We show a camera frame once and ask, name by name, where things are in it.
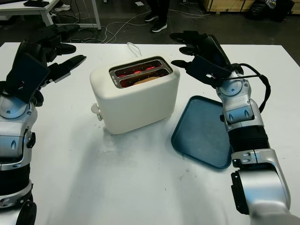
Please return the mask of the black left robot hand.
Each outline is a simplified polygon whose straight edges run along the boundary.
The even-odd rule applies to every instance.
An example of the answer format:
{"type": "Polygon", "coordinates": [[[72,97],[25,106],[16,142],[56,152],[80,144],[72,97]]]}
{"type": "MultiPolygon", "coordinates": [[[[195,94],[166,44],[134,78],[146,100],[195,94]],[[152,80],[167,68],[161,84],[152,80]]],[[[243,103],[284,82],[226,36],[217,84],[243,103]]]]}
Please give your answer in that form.
{"type": "MultiPolygon", "coordinates": [[[[67,24],[58,26],[56,24],[41,28],[29,35],[18,47],[14,63],[16,63],[23,53],[28,53],[43,65],[53,62],[57,56],[75,53],[74,45],[65,44],[63,41],[79,31],[78,24],[67,24]]],[[[51,82],[59,82],[70,75],[71,70],[78,67],[86,60],[86,56],[77,55],[65,62],[53,63],[48,66],[49,75],[42,81],[39,88],[45,87],[51,82]]]]}

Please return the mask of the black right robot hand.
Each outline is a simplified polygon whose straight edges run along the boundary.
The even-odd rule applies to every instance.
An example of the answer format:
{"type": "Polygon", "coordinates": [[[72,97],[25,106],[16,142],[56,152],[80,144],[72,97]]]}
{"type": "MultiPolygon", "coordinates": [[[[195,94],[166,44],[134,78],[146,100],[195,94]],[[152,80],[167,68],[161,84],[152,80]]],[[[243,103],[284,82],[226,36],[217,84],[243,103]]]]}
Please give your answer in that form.
{"type": "Polygon", "coordinates": [[[171,62],[185,69],[191,77],[213,88],[218,88],[221,87],[224,79],[231,75],[231,63],[213,35],[185,30],[170,34],[170,38],[185,45],[179,49],[182,54],[194,57],[190,62],[184,60],[171,62]]]}

